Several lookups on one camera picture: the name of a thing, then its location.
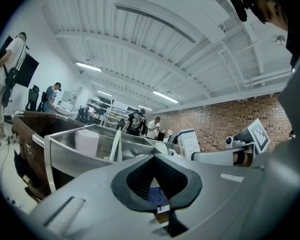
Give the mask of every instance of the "metal bracket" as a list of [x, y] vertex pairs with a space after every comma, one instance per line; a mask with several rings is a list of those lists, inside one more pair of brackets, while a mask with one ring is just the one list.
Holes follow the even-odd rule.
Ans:
[[35, 157], [32, 155], [32, 152], [31, 152], [31, 146], [29, 146], [27, 143], [26, 143], [25, 145], [26, 145], [26, 147], [27, 147], [27, 149], [28, 149], [29, 155], [30, 155], [33, 159], [35, 159]]

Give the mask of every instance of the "ceiling light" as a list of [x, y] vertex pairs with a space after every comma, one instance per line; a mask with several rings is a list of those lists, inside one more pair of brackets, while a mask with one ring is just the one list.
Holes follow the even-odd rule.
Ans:
[[152, 109], [151, 108], [147, 108], [147, 107], [145, 107], [145, 106], [140, 106], [140, 105], [138, 105], [140, 108], [144, 108], [144, 109], [146, 109], [146, 110], [151, 110], [152, 111]]
[[163, 94], [161, 94], [161, 93], [159, 93], [159, 92], [157, 92], [157, 91], [155, 91], [155, 90], [153, 91], [153, 93], [156, 94], [156, 95], [159, 95], [159, 96], [161, 96], [161, 97], [163, 97], [163, 98], [165, 98], [165, 99], [167, 99], [167, 100], [169, 100], [169, 101], [171, 101], [171, 102], [179, 103], [178, 101], [174, 100], [173, 98], [169, 98], [169, 97], [167, 97], [166, 95], [163, 95]]
[[275, 39], [275, 42], [278, 46], [284, 46], [286, 43], [286, 38], [283, 35], [278, 35]]
[[96, 71], [102, 72], [101, 68], [99, 68], [97, 66], [91, 66], [91, 65], [80, 63], [80, 62], [76, 62], [75, 64], [77, 64], [79, 67], [83, 67], [83, 68], [87, 68], [87, 69], [91, 69], [91, 70], [96, 70]]
[[101, 94], [105, 94], [105, 95], [109, 95], [109, 96], [112, 96], [111, 94], [109, 93], [106, 93], [106, 92], [103, 92], [103, 91], [100, 91], [100, 90], [97, 90], [98, 93], [101, 93]]

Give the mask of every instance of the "table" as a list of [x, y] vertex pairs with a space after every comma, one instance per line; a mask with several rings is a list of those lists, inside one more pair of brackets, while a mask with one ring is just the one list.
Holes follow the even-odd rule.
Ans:
[[68, 118], [71, 118], [77, 114], [76, 112], [67, 110], [60, 105], [53, 105], [53, 111]]

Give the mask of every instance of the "brick wall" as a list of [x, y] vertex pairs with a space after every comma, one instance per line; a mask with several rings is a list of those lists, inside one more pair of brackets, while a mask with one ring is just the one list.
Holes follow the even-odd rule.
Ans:
[[289, 137], [291, 124], [277, 100], [277, 94], [242, 101], [230, 101], [200, 108], [160, 113], [160, 128], [166, 133], [194, 128], [203, 151], [224, 150], [226, 138], [260, 119], [269, 138], [268, 149]]

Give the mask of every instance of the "stainless steel sink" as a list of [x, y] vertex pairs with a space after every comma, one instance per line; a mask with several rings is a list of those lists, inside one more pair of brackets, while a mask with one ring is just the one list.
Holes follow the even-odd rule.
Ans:
[[[75, 135], [79, 130], [93, 131], [99, 134], [98, 147], [94, 157], [87, 156], [76, 150]], [[51, 191], [56, 191], [52, 168], [72, 177], [77, 177], [92, 169], [116, 163], [105, 159], [105, 157], [110, 156], [115, 133], [115, 130], [89, 125], [45, 136], [44, 159]], [[144, 138], [128, 134], [122, 134], [121, 137], [123, 160], [161, 153]]]
[[175, 152], [178, 155], [181, 155], [181, 150], [180, 150], [180, 147], [178, 145], [168, 143], [168, 142], [162, 142], [162, 141], [158, 141], [158, 140], [154, 140], [154, 139], [148, 139], [148, 138], [146, 139], [146, 141], [149, 142], [150, 144], [152, 144], [153, 146], [156, 143], [163, 143], [168, 148], [168, 150], [175, 150]]

